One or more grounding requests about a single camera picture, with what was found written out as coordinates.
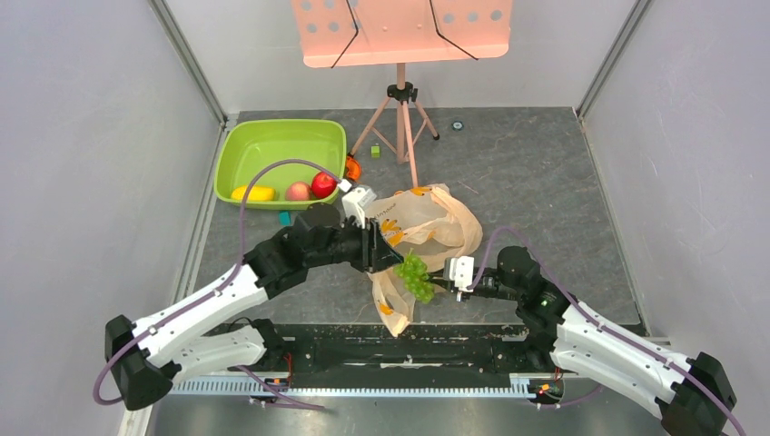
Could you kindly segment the green fake grapes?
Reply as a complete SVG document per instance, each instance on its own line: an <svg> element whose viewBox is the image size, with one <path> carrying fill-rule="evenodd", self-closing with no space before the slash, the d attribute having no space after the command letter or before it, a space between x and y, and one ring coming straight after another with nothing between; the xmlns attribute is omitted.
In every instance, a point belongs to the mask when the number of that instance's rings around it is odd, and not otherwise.
<svg viewBox="0 0 770 436"><path fill-rule="evenodd" d="M404 261L394 267L395 274L417 301L429 303L434 298L433 284L429 282L427 264L413 251L409 251Z"/></svg>

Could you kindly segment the translucent orange plastic bag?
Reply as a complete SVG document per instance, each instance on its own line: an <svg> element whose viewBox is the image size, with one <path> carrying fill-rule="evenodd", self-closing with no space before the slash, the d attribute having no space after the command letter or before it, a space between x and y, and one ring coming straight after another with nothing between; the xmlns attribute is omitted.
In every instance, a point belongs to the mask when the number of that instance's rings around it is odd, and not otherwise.
<svg viewBox="0 0 770 436"><path fill-rule="evenodd" d="M403 257L409 251L418 255L427 264L428 274L443 268L448 258L473 254L483 239L477 217L442 183L376 200L366 216L378 221L386 241ZM375 309L390 334L397 337L413 322L419 301L406 290L393 267L370 279Z"/></svg>

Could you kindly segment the red fake fruit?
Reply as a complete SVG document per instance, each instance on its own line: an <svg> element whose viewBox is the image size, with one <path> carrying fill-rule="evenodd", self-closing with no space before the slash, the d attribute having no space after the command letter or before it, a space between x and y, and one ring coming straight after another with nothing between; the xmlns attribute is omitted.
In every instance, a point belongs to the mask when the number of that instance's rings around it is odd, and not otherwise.
<svg viewBox="0 0 770 436"><path fill-rule="evenodd" d="M318 172L311 181L311 193L316 199L325 199L332 195L338 186L338 181L325 172Z"/></svg>

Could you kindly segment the pink fake peach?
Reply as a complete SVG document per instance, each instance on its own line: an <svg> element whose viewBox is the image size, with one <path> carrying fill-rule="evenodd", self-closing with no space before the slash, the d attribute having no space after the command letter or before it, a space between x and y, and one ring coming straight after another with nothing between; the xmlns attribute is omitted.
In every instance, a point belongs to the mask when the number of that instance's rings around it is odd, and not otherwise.
<svg viewBox="0 0 770 436"><path fill-rule="evenodd" d="M311 186L305 182L292 183L285 191L285 199L291 202L305 202L312 198Z"/></svg>

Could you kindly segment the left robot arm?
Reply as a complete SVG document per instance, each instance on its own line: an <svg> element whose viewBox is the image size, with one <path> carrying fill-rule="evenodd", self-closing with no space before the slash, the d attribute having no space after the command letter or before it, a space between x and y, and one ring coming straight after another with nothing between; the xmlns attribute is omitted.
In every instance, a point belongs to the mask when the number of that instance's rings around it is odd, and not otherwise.
<svg viewBox="0 0 770 436"><path fill-rule="evenodd" d="M105 325L106 365L94 384L94 400L108 404L100 393L106 376L119 391L116 402L139 411L199 375L256 363L274 370L284 361L285 346L270 322L209 332L304 283L312 268L348 263L361 273L380 273L402 261L375 219L342 218L333 206L312 206L194 294L137 321L112 318Z"/></svg>

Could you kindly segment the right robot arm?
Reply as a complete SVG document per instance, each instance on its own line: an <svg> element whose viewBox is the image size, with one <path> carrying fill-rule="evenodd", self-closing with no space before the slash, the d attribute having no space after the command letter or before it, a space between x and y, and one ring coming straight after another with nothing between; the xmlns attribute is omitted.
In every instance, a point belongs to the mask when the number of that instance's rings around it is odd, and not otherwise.
<svg viewBox="0 0 770 436"><path fill-rule="evenodd" d="M589 378L650 412L670 435L720 435L732 416L736 396L719 360L671 351L609 321L547 279L524 247L502 249L493 267L449 258L429 281L461 301L516 302L531 368Z"/></svg>

